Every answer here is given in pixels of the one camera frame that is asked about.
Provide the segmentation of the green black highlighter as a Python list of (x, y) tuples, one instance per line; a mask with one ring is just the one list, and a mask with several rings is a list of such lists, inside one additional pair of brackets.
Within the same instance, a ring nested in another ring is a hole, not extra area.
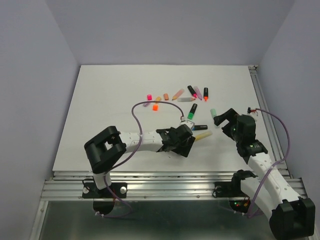
[(188, 113), (188, 116), (187, 116), (187, 118), (188, 118), (189, 120), (192, 120), (192, 119), (193, 119), (193, 117), (194, 117), (194, 115), (195, 115), (195, 112), (196, 112), (196, 110), (197, 110), (197, 107), (198, 107), (198, 105), (197, 105), (196, 103), (194, 103), (194, 104), (192, 105), (192, 107), (191, 107), (191, 109), (190, 109), (190, 111), (189, 111), (189, 113)]

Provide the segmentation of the orange black highlighter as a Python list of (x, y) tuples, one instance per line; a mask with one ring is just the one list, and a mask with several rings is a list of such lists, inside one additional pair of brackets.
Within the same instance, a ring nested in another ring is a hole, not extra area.
[(208, 98), (209, 98), (209, 89), (207, 87), (205, 87), (203, 89), (203, 99), (206, 102), (208, 100)]

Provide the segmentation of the clear orange-tip highlighter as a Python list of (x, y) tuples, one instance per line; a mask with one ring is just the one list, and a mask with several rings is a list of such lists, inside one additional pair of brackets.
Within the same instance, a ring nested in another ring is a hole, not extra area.
[(194, 97), (179, 97), (178, 99), (177, 99), (177, 101), (178, 102), (181, 102), (181, 103), (183, 103), (183, 102), (193, 102), (193, 101), (195, 101), (196, 99), (194, 98)]

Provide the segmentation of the pastel lilac highlighter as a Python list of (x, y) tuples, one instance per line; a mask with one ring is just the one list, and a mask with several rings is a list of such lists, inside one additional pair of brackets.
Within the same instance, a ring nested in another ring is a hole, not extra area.
[(194, 89), (194, 91), (195, 91), (195, 93), (196, 93), (197, 98), (200, 99), (200, 100), (202, 100), (202, 99), (203, 99), (203, 96), (202, 96), (199, 88), (198, 88), (197, 86), (194, 86), (193, 89)]

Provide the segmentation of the bright orange pen cap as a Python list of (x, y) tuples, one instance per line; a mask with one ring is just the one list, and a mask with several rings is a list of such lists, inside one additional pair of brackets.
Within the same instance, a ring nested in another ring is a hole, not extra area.
[(157, 104), (154, 104), (153, 107), (152, 107), (152, 110), (153, 110), (153, 111), (157, 111), (158, 108), (159, 108), (159, 106), (158, 106)]

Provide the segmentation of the pink black highlighter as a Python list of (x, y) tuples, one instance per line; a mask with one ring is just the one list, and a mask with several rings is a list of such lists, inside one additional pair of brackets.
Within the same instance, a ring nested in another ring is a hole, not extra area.
[(188, 85), (187, 89), (189, 90), (189, 92), (190, 92), (190, 94), (192, 95), (193, 98), (196, 99), (198, 97), (196, 91), (194, 90), (194, 88), (191, 85)]

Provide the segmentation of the pastel orange pen cap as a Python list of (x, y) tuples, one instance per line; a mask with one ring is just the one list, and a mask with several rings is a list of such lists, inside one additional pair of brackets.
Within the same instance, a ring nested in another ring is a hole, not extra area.
[(155, 99), (155, 102), (158, 103), (159, 101), (161, 101), (162, 98), (160, 96), (158, 96), (156, 99)]

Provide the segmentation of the pastel orange highlighter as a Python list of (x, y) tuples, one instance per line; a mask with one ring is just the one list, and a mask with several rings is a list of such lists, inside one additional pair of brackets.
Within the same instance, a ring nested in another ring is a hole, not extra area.
[(172, 100), (177, 100), (183, 93), (185, 92), (185, 90), (183, 88), (181, 88), (178, 92), (176, 92), (173, 97)]

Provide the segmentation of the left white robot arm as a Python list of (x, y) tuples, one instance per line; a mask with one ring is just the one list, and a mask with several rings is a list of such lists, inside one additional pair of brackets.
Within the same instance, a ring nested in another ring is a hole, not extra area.
[(138, 151), (174, 152), (187, 157), (195, 142), (194, 123), (182, 121), (178, 127), (157, 129), (145, 133), (120, 132), (109, 126), (84, 144), (94, 179), (94, 191), (100, 197), (111, 193), (110, 171), (124, 155)]

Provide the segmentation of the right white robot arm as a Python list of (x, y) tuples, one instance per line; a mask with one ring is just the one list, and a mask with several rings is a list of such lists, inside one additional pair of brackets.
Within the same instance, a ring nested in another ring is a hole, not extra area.
[(213, 116), (215, 126), (222, 122), (222, 132), (235, 142), (236, 150), (250, 170), (238, 170), (229, 182), (214, 183), (213, 197), (247, 197), (247, 204), (230, 202), (230, 207), (247, 217), (255, 215), (257, 206), (266, 216), (270, 230), (277, 240), (310, 237), (315, 232), (316, 206), (303, 198), (282, 176), (277, 162), (272, 162), (266, 147), (256, 138), (255, 109), (238, 114), (233, 108)]

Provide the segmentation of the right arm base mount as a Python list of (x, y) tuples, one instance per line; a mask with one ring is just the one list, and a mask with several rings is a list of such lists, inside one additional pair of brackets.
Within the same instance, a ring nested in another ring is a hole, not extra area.
[(242, 192), (241, 182), (253, 178), (255, 175), (250, 170), (238, 170), (230, 181), (215, 181), (212, 196), (214, 198), (241, 198), (241, 200), (229, 200), (229, 206), (236, 213), (246, 214), (251, 205), (250, 197)]

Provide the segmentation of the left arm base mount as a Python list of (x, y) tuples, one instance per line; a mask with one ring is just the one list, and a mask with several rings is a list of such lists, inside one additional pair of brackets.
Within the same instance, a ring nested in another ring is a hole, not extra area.
[[(81, 197), (93, 200), (92, 208), (96, 216), (109, 219), (123, 218), (133, 211), (131, 205), (124, 200), (128, 190), (126, 182), (114, 182), (109, 188), (98, 189), (92, 178), (85, 178), (82, 180), (82, 186)], [(114, 215), (112, 211), (116, 206), (116, 201), (128, 207), (128, 212)]]

